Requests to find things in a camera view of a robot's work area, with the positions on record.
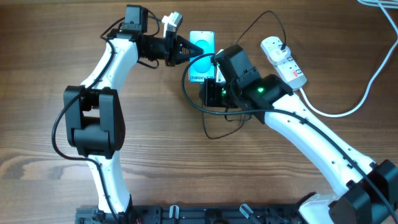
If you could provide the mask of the blue Galaxy S25 smartphone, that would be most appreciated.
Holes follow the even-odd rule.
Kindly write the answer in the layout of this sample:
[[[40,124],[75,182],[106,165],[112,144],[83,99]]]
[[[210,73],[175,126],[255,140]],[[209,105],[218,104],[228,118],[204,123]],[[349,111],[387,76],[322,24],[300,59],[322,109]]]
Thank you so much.
[[[191,30],[190,42],[203,49],[204,54],[215,52],[215,33],[207,30]],[[203,83],[206,78],[215,77],[215,67],[211,64],[210,56],[197,60],[189,68],[189,81]]]

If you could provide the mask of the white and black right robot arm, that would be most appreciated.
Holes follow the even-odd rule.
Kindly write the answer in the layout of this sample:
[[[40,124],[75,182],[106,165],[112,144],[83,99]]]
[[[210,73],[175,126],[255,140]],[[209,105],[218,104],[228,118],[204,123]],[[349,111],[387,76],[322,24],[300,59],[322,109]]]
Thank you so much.
[[[397,167],[377,163],[351,147],[314,116],[277,75],[262,77],[244,50],[233,45],[204,53],[184,51],[191,64],[218,68],[224,82],[205,79],[197,109],[213,115],[254,116],[289,140],[326,178],[332,193],[311,193],[298,205],[307,223],[382,223],[397,218]]]

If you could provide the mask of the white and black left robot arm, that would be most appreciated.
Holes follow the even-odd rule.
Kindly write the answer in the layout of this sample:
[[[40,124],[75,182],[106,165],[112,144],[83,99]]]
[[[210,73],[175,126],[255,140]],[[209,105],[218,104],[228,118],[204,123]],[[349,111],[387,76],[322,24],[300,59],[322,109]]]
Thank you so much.
[[[141,223],[121,168],[126,126],[119,92],[142,58],[174,67],[203,54],[177,35],[182,22],[177,11],[159,19],[143,6],[128,5],[125,16],[100,35],[106,49],[91,75],[78,86],[66,87],[52,146],[64,159],[89,165],[99,199],[93,208],[76,210],[76,223]]]

